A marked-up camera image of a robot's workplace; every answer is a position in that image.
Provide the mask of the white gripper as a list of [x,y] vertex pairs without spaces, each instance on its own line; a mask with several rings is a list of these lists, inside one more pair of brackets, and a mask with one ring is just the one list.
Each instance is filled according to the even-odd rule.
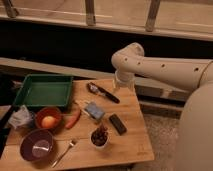
[[118,91],[120,88],[129,88],[133,91],[135,83],[134,78],[135,76],[133,73],[116,70],[114,76],[114,90]]

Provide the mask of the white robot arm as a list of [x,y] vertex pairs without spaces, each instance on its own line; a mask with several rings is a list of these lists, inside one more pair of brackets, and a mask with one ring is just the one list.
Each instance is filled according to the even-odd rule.
[[178,126],[173,171],[213,171],[213,59],[147,57],[134,42],[111,57],[116,88],[131,89],[137,75],[187,91]]

